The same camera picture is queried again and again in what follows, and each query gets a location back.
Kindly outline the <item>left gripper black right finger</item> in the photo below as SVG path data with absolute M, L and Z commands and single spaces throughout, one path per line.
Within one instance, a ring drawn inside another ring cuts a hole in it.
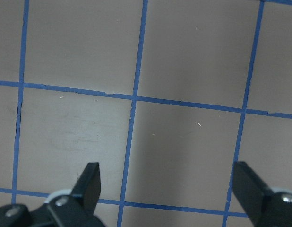
M 243 161 L 235 162 L 232 191 L 255 227 L 292 227 L 292 192 L 269 187 Z

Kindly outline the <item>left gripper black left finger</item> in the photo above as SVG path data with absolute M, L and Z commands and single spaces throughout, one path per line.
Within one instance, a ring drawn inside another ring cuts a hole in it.
M 70 193 L 51 198 L 46 205 L 56 227 L 104 227 L 94 215 L 101 193 L 100 167 L 88 163 Z

